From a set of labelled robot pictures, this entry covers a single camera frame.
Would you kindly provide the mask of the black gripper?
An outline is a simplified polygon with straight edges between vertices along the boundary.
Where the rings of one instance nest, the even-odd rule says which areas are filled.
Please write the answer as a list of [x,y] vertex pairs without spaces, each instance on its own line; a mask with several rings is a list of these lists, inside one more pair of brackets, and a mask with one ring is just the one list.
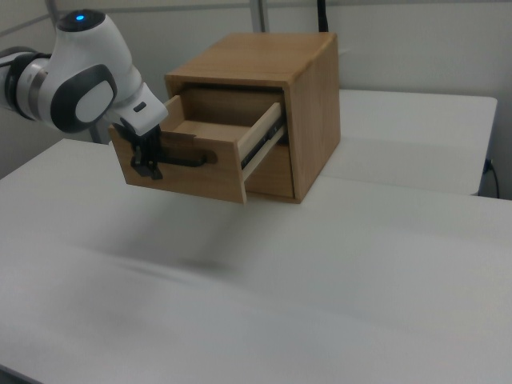
[[153,180],[162,180],[162,172],[158,168],[160,152],[161,127],[157,124],[142,136],[136,135],[133,127],[122,120],[122,124],[114,124],[114,128],[122,139],[127,140],[134,150],[130,166],[139,176],[146,176],[146,169]]

